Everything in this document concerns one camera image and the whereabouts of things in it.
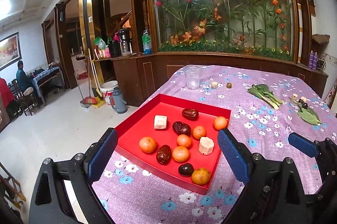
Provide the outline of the square beige sugarcane chunk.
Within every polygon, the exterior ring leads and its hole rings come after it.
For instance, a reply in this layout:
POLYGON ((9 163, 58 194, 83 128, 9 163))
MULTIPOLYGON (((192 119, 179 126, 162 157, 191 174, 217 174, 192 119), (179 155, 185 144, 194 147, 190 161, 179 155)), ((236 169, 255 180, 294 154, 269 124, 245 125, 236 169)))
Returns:
POLYGON ((214 142, 209 137, 201 137, 198 145, 198 152, 202 155, 208 156, 214 150, 214 142))

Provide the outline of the small orange kumquat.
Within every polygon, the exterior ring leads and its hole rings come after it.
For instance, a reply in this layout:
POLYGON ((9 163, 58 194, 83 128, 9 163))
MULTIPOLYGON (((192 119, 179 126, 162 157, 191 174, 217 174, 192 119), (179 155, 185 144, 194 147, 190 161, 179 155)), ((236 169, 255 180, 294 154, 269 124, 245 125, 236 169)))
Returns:
POLYGON ((218 116, 214 119, 213 122, 213 127, 217 130, 220 131, 221 129, 224 129, 227 127, 228 120, 223 117, 223 116, 218 116))
POLYGON ((192 130, 192 136, 196 140, 200 140, 202 137, 205 137, 206 134, 207 134, 207 131, 206 131, 205 127, 203 127, 201 125, 198 125, 198 126, 194 127, 193 130, 192 130))

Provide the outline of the dark purple plum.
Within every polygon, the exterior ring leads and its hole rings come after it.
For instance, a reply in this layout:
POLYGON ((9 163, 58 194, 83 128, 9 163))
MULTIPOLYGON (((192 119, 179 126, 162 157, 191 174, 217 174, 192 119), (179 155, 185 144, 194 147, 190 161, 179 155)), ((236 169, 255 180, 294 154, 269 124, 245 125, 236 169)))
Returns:
POLYGON ((191 177, 194 172, 194 167, 190 163, 184 163, 179 166, 178 173, 184 177, 191 177))

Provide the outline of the large wrinkled red date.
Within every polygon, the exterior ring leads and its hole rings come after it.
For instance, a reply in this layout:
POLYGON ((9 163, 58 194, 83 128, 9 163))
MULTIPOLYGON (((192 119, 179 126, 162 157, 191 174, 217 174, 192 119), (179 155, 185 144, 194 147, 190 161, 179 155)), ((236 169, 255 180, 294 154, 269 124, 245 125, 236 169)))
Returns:
POLYGON ((192 129, 187 123, 183 123, 181 121, 175 121, 172 124, 173 131, 177 135, 186 135, 191 136, 192 129))

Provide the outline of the glossy red date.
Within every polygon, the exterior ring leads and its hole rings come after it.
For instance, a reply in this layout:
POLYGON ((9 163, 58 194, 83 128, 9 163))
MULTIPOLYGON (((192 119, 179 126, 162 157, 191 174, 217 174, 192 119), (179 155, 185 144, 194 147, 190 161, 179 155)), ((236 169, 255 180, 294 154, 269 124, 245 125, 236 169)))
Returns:
POLYGON ((185 108, 182 110, 182 116, 188 120, 197 120, 199 117, 199 111, 195 108, 185 108))

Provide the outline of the small red date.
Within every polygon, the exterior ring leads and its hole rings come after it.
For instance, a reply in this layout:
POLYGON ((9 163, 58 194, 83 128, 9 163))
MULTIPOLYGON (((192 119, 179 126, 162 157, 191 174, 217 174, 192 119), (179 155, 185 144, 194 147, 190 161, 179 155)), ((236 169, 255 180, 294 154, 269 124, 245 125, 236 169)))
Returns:
POLYGON ((167 165, 171 159, 171 148, 169 145, 162 145, 157 153, 156 153, 156 160, 161 165, 167 165))

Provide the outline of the large orange mandarin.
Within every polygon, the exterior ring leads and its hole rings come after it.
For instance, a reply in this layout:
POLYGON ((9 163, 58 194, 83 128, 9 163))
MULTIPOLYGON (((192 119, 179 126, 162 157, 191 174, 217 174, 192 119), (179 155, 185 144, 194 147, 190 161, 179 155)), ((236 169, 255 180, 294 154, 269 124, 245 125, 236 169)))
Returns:
POLYGON ((139 148, 144 153, 154 153, 157 149, 157 143, 152 137, 145 136, 140 139, 139 148))

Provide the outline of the round beige sugarcane chunk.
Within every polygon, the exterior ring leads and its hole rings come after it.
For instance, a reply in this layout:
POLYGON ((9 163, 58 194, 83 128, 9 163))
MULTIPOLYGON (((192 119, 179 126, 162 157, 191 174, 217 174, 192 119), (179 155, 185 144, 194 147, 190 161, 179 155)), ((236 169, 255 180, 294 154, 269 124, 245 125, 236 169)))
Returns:
POLYGON ((154 117, 154 129, 164 130, 167 128, 167 116, 155 115, 154 117))

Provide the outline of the purple floral tablecloth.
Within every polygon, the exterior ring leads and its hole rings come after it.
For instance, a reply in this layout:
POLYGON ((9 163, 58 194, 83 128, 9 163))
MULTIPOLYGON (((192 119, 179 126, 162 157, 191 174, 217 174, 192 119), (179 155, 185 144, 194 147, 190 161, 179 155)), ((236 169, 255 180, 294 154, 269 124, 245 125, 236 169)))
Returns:
POLYGON ((190 99, 231 110, 208 193, 114 155, 94 188, 116 223, 336 222, 336 118, 303 80, 212 66, 190 99))

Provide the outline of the purple spray cans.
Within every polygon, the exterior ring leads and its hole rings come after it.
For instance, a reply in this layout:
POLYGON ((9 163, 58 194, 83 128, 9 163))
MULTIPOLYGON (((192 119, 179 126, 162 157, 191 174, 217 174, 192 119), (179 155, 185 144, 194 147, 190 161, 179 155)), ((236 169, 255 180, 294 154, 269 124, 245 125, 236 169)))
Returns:
POLYGON ((310 52, 309 61, 308 61, 308 68, 312 70, 316 70, 318 63, 318 54, 317 52, 310 52))

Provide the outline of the red broom and dustpan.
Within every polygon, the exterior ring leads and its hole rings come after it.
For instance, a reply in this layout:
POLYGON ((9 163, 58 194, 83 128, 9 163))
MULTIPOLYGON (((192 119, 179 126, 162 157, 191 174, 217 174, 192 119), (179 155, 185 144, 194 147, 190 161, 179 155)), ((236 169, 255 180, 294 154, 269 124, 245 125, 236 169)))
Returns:
POLYGON ((81 107, 88 109, 89 107, 93 106, 94 108, 99 108, 105 104, 105 101, 102 100, 99 96, 98 97, 93 97, 91 95, 84 97, 83 92, 80 89, 80 84, 78 82, 78 79, 76 78, 76 83, 78 85, 78 89, 81 95, 81 101, 79 102, 81 107))

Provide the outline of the small beige sugarcane piece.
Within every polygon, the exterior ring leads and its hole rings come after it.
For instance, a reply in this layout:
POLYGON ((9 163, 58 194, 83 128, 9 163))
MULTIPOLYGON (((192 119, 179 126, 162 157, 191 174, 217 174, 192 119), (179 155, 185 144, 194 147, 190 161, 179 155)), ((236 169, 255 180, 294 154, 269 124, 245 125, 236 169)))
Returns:
POLYGON ((211 88, 217 89, 218 88, 218 82, 216 82, 216 81, 211 82, 211 88))

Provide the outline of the grey thermos jug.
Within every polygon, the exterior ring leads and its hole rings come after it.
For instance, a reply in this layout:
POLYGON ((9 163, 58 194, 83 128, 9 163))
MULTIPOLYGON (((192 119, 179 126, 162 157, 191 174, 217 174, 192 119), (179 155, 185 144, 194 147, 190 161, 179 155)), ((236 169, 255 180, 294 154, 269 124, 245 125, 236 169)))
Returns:
POLYGON ((123 97, 122 91, 119 87, 115 87, 110 96, 110 103, 112 109, 115 110, 118 114, 123 114, 127 112, 127 102, 123 97))

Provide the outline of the wooden cabinet counter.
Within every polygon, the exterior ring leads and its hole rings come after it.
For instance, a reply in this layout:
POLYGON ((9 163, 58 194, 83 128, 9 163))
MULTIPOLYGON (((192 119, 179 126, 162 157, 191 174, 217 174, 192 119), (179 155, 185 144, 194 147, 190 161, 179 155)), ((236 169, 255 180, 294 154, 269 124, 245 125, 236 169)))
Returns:
POLYGON ((140 106, 165 84, 175 72, 196 65, 202 69, 202 78, 213 75, 213 68, 223 71, 216 77, 223 78, 232 67, 251 71, 264 71, 287 75, 303 80, 319 96, 327 82, 327 74, 314 71, 301 63, 258 57, 253 55, 207 52, 161 52, 150 55, 105 58, 95 61, 98 78, 103 82, 117 80, 124 98, 131 106, 140 106))

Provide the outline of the steel coffee pot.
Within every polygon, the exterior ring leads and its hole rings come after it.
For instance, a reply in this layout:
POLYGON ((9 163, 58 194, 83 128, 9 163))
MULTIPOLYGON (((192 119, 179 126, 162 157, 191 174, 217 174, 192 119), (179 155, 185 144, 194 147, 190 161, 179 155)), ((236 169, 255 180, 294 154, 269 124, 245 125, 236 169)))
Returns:
POLYGON ((122 55, 123 56, 129 56, 131 55, 131 38, 130 38, 130 32, 127 28, 122 28, 119 31, 119 39, 120 44, 122 46, 122 55))

